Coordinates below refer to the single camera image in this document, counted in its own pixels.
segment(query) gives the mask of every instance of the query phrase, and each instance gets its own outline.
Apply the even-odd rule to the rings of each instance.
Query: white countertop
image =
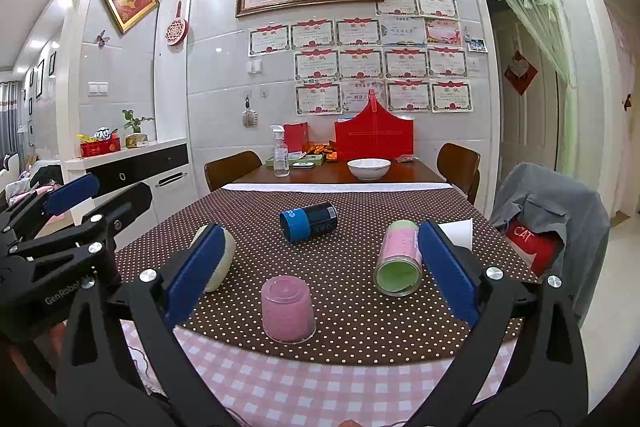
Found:
[[[132,156],[139,156],[141,154],[146,154],[160,149],[168,149],[169,147],[182,145],[184,143],[187,143],[186,138],[150,141],[148,145],[145,145],[144,147],[136,147],[135,149],[127,149],[123,147],[120,151],[101,154],[99,156],[91,156],[89,158],[75,158],[73,160],[62,162],[62,164],[69,171],[85,171],[92,167],[97,167],[98,165],[104,165],[105,163],[116,162],[124,158],[131,158]]]

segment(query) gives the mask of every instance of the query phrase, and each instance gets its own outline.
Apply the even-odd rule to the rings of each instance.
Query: white bowl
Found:
[[[351,174],[359,180],[377,180],[382,178],[389,170],[391,162],[380,158],[363,158],[362,160],[351,160],[347,163]]]

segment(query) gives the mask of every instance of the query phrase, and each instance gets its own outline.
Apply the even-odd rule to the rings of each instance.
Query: blue and black can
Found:
[[[329,203],[294,208],[280,213],[280,227],[290,243],[304,241],[338,228],[338,213]]]

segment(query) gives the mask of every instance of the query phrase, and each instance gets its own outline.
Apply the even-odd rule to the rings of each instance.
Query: black drawer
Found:
[[[118,188],[144,181],[156,176],[156,174],[187,165],[187,163],[189,163],[187,145],[182,144],[98,165],[87,169],[87,172],[98,177],[100,191],[97,196],[103,196]]]

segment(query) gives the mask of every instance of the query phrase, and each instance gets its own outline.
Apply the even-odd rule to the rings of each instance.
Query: pink checkered tablecloth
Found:
[[[160,383],[132,322],[127,344],[146,383]],[[177,327],[174,335],[196,371],[234,415],[251,427],[363,427],[404,423],[429,396],[452,359],[410,365],[353,367],[267,357]],[[498,390],[515,343],[503,344],[477,400]]]

